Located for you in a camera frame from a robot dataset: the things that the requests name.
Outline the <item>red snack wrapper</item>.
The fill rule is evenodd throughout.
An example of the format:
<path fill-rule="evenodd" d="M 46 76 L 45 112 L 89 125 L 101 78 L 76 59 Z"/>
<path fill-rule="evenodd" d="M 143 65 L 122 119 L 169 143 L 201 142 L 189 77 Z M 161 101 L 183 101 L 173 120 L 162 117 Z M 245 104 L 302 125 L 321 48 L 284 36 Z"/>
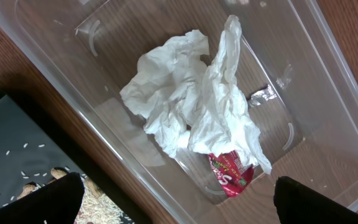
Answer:
<path fill-rule="evenodd" d="M 250 99 L 247 100 L 248 107 L 249 109 L 255 108 L 276 96 L 273 88 L 267 85 L 261 90 L 251 94 Z M 204 189 L 208 193 L 235 197 L 241 194 L 251 183 L 256 164 L 243 166 L 236 151 L 221 154 L 218 157 L 211 153 L 208 155 L 208 160 L 212 173 L 220 186 L 219 190 L 214 190 L 206 185 Z"/>

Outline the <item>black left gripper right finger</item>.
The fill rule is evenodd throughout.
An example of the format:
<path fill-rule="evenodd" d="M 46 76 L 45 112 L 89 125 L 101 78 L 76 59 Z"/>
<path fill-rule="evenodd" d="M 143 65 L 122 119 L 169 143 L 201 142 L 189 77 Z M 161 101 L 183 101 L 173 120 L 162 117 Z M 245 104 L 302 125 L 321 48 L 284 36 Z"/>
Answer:
<path fill-rule="evenodd" d="M 273 204 L 281 224 L 358 224 L 358 214 L 298 181 L 281 176 Z"/>

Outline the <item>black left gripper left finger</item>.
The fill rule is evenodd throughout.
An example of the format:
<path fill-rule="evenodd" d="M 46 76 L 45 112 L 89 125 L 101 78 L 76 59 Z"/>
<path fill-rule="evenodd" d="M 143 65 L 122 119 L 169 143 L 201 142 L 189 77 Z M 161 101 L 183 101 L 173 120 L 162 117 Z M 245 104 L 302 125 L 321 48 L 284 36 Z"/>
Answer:
<path fill-rule="evenodd" d="M 74 223 L 85 188 L 72 172 L 0 208 L 0 223 Z"/>

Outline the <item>small white napkin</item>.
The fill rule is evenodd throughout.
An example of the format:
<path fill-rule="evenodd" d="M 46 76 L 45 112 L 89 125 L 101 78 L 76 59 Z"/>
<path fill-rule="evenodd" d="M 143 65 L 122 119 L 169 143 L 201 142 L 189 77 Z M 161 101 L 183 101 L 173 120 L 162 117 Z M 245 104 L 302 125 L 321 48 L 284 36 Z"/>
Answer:
<path fill-rule="evenodd" d="M 272 165 L 260 145 L 260 129 L 251 120 L 245 95 L 237 86 L 242 29 L 230 15 L 221 33 L 218 52 L 200 81 L 197 117 L 188 149 L 220 156 L 235 151 L 243 166 L 258 164 L 266 174 Z"/>

